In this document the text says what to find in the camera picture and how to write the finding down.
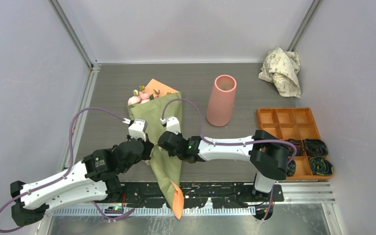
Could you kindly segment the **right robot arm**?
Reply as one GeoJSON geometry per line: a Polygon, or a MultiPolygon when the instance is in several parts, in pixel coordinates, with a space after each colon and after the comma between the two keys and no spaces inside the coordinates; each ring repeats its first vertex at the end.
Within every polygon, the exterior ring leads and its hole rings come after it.
{"type": "Polygon", "coordinates": [[[266,200],[276,181],[286,179],[289,149],[264,130],[238,139],[212,139],[193,136],[184,139],[181,134],[165,131],[158,145],[169,156],[188,163],[212,160],[240,160],[250,162],[257,170],[252,194],[258,201],[266,200]]]}

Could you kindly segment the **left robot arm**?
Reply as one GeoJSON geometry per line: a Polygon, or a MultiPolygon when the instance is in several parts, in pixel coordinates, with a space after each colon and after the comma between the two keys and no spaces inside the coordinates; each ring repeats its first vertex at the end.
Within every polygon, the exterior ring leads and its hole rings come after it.
{"type": "Polygon", "coordinates": [[[15,199],[12,219],[18,226],[40,221],[44,215],[78,203],[118,202],[123,199],[118,175],[131,166],[150,159],[154,144],[142,139],[128,138],[111,148],[99,149],[66,170],[46,179],[24,183],[15,181],[10,193],[15,199]]]}

